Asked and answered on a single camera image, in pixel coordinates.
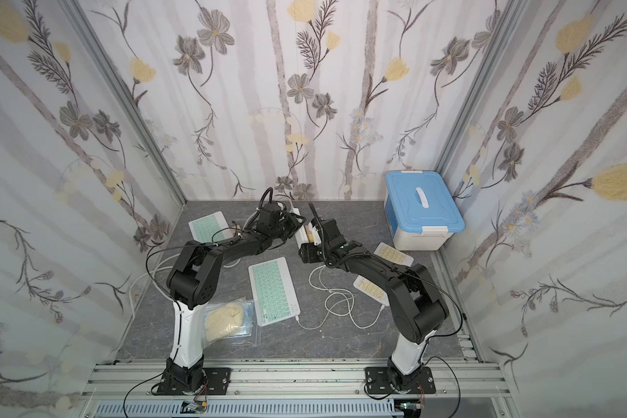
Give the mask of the white power strip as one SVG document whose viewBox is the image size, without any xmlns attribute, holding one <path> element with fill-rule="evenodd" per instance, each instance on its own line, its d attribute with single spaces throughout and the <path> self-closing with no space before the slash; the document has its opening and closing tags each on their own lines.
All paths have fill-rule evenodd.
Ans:
<svg viewBox="0 0 627 418">
<path fill-rule="evenodd" d="M 295 232 L 294 238 L 296 239 L 296 243 L 298 248 L 302 248 L 305 244 L 313 244 L 314 246 L 319 246 L 322 241 L 319 239 L 316 231 L 312 228 L 312 223 L 308 221 L 302 214 L 299 208 L 293 207 L 290 210 L 291 214 L 294 214 L 298 221 L 301 223 L 301 227 Z M 305 228 L 309 227 L 316 235 L 314 241 L 309 241 L 305 235 Z"/>
</svg>

